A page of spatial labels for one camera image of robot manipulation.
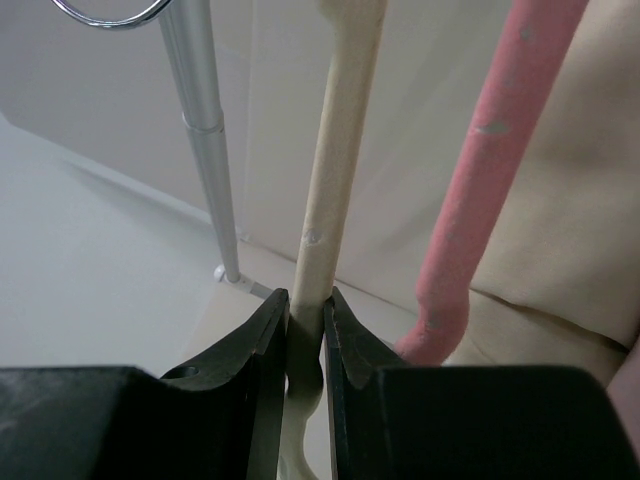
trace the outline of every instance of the silver metal pole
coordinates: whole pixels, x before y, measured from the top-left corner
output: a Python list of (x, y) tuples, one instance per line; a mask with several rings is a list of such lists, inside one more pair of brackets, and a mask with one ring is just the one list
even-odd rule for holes
[(209, 0), (174, 0), (159, 16), (225, 275), (241, 280)]

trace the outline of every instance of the white wall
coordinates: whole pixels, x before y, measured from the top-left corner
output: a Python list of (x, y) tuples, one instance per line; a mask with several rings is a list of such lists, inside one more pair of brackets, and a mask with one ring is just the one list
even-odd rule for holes
[(0, 366), (173, 367), (212, 293), (211, 227), (2, 117), (0, 145)]
[[(147, 0), (75, 0), (125, 17)], [(213, 0), (234, 203), (242, 223), (252, 0)], [(11, 123), (206, 210), (157, 22), (99, 31), (49, 0), (0, 2), (0, 110)]]
[[(148, 4), (76, 1), (108, 16)], [(389, 2), (339, 279), (416, 310), (414, 282), (510, 4)], [(212, 11), (238, 223), (295, 259), (329, 24), (314, 0), (214, 0)], [(45, 0), (2, 2), (0, 18), (11, 122), (205, 208), (157, 24), (100, 32)]]

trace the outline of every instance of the pink rod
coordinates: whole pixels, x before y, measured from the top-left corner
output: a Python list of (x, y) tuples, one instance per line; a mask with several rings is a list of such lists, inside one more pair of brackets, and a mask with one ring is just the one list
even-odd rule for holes
[(588, 0), (514, 0), (420, 269), (416, 326), (396, 351), (439, 365), (469, 316), (469, 286)]

